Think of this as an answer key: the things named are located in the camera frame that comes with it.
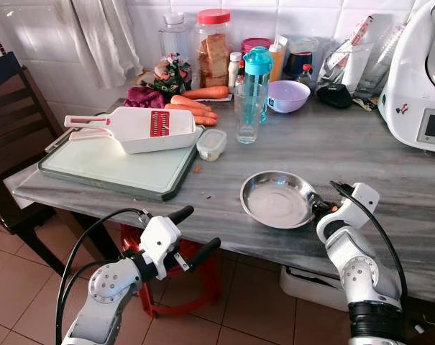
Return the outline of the white kitchen cooking machine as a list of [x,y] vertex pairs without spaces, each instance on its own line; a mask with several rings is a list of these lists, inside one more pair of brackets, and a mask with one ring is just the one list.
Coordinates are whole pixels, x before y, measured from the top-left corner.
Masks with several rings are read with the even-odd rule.
[[399,142],[435,152],[435,0],[402,29],[379,109]]

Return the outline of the clear drinking glass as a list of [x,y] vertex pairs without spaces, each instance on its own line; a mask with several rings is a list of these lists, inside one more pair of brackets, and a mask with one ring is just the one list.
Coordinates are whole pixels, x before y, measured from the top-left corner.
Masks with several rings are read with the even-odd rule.
[[267,86],[260,83],[238,83],[234,90],[234,114],[237,121],[237,141],[251,144],[257,140],[262,115],[267,104]]

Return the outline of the orange bottle white cap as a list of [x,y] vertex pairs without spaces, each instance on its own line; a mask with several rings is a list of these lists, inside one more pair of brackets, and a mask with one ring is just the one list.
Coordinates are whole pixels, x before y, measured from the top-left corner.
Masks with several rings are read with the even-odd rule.
[[269,46],[268,50],[273,59],[272,71],[269,74],[270,83],[278,81],[282,75],[287,42],[286,37],[279,34],[273,40],[272,45]]

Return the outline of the dark wooden chair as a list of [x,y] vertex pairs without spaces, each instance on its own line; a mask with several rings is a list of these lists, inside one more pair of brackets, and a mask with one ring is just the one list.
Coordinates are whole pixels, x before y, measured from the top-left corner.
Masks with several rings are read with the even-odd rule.
[[54,272],[63,274],[63,263],[36,234],[55,211],[13,195],[19,187],[14,174],[33,173],[35,164],[45,157],[46,146],[57,136],[27,70],[14,53],[0,56],[0,228],[16,234]]

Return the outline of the floral print bag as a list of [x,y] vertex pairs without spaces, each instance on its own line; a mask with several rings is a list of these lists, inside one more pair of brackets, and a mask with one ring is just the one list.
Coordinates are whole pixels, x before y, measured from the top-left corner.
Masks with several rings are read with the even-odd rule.
[[192,88],[191,65],[180,53],[169,53],[152,71],[154,79],[149,86],[165,96],[178,95]]

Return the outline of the large jar red lid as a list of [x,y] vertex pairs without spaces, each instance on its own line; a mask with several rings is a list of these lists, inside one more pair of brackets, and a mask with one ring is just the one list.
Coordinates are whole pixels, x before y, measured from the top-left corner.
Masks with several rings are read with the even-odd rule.
[[232,14],[228,9],[204,9],[196,16],[198,86],[228,86],[229,27]]

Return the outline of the pale green cutting board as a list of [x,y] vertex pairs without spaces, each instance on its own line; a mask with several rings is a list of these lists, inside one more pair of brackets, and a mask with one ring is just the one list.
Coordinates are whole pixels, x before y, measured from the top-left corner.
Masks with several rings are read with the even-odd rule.
[[195,145],[127,154],[112,138],[70,140],[72,134],[37,164],[43,175],[152,201],[174,198],[198,157]]

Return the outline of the teal water bottle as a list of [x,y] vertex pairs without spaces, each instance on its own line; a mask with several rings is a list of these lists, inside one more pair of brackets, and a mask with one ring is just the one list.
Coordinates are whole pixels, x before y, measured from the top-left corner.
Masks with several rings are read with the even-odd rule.
[[244,82],[246,85],[269,83],[269,74],[272,71],[273,59],[269,50],[256,47],[244,56]]

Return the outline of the magenta cloth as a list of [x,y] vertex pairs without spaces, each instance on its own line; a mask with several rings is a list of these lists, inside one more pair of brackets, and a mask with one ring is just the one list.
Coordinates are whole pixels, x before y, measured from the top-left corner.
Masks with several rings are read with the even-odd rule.
[[135,106],[135,108],[153,108],[153,109],[163,109],[165,108],[164,96],[161,92],[146,88],[146,86],[135,86],[134,88],[129,88],[127,91],[127,98],[123,105],[125,106]]

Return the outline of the white plastic box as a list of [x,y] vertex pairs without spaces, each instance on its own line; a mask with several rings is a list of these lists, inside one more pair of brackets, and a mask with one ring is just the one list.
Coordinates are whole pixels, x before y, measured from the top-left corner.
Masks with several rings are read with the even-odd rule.
[[280,288],[286,295],[348,312],[346,295],[337,279],[297,267],[283,266],[280,272]]

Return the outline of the round steel plate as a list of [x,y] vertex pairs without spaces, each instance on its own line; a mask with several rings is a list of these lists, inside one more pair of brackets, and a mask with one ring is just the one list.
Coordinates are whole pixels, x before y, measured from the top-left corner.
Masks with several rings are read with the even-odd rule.
[[313,221],[306,194],[312,184],[290,172],[267,170],[248,177],[239,197],[244,211],[263,226],[292,229]]

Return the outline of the small white bottle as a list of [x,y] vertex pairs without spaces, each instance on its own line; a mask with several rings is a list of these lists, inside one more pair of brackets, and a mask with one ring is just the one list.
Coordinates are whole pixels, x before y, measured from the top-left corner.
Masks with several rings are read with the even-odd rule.
[[228,88],[233,93],[240,82],[242,70],[242,52],[231,52],[228,60]]

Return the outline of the white red mandoline slicer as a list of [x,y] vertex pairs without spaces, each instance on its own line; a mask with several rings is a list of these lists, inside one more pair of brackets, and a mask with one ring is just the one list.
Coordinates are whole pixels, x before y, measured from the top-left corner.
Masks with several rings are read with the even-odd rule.
[[109,137],[127,154],[191,147],[203,131],[190,111],[119,106],[107,115],[66,116],[65,125],[79,128],[70,138]]

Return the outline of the lilac bowl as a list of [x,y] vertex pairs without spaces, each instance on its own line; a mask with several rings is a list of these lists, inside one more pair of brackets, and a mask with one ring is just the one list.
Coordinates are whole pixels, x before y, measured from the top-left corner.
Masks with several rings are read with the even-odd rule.
[[295,80],[277,80],[267,86],[267,105],[276,113],[298,111],[309,96],[309,86]]

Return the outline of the dark glass jar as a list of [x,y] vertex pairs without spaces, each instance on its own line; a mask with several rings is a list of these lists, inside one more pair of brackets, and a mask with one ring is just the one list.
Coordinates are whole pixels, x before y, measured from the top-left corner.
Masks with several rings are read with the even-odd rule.
[[297,37],[288,44],[289,55],[284,63],[283,75],[297,78],[303,72],[304,65],[312,65],[313,53],[318,49],[319,40],[316,37]]

